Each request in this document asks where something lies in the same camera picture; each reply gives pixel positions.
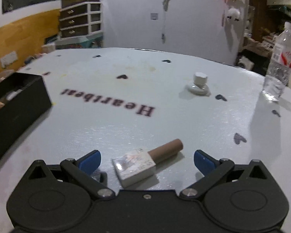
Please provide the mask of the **white plush wall toy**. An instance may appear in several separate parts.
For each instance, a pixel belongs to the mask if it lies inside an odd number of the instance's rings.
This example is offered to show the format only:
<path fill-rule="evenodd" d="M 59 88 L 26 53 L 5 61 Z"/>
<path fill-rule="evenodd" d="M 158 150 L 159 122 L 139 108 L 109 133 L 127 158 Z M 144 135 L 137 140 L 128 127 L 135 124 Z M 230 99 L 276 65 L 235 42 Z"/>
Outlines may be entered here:
<path fill-rule="evenodd" d="M 229 20 L 238 22 L 240 20 L 240 18 L 241 18 L 241 12 L 240 12 L 239 9 L 230 8 L 228 10 L 226 18 L 229 19 Z"/>

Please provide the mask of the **white three-drawer cabinet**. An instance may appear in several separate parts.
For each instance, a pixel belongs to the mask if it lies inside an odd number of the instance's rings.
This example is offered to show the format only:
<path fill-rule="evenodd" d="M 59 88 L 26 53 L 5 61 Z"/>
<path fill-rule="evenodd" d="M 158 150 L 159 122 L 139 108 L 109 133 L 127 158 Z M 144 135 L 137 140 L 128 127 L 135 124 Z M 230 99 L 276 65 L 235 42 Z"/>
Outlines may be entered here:
<path fill-rule="evenodd" d="M 81 2 L 60 10 L 61 38 L 90 36 L 102 32 L 102 3 Z"/>

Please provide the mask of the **patterned teal storage chest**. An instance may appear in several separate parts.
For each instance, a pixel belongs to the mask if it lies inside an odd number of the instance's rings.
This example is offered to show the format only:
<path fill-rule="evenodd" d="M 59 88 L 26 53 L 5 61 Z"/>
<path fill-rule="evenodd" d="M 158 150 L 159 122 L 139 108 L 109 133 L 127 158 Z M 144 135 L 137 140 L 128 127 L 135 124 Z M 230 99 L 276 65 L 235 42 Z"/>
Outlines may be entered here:
<path fill-rule="evenodd" d="M 93 34 L 89 36 L 78 36 L 72 38 L 59 39 L 55 41 L 57 50 L 75 49 L 75 48 L 102 48 L 103 34 Z"/>

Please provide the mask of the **white wall power sockets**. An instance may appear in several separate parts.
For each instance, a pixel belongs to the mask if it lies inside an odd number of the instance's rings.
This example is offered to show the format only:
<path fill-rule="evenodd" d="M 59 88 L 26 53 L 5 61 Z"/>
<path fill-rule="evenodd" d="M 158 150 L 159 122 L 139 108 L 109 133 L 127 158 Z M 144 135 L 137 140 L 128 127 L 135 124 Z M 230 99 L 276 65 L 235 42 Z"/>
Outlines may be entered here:
<path fill-rule="evenodd" d="M 18 60 L 17 52 L 13 51 L 0 58 L 1 67 L 5 69 L 7 66 L 11 65 Z"/>

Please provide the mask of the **white knob suction hook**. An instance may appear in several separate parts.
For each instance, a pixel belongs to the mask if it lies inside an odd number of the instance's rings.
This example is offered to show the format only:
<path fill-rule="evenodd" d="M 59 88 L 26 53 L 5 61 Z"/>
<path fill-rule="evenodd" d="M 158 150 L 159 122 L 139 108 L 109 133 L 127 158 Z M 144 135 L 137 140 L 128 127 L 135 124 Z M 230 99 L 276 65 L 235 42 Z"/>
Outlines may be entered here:
<path fill-rule="evenodd" d="M 210 89 L 207 85 L 208 76 L 205 73 L 195 72 L 192 81 L 187 83 L 187 90 L 193 95 L 209 96 Z"/>

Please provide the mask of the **black storage box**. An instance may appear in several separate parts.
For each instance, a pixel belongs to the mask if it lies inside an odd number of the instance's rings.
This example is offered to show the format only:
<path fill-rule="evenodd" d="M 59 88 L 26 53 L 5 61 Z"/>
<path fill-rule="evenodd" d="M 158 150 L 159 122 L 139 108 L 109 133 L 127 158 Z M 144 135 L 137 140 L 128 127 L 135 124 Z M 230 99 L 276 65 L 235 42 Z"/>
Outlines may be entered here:
<path fill-rule="evenodd" d="M 41 75 L 13 73 L 0 82 L 0 160 L 51 106 Z"/>

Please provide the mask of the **clear plastic water bottle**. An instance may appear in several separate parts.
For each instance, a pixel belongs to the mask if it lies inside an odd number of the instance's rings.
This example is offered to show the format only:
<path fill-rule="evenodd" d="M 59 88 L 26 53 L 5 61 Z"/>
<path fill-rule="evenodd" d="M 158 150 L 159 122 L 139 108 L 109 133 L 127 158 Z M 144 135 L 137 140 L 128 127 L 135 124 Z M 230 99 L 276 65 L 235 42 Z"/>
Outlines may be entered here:
<path fill-rule="evenodd" d="M 291 74 L 291 23 L 284 23 L 283 32 L 276 37 L 271 59 L 265 75 L 262 93 L 277 102 L 287 86 Z"/>

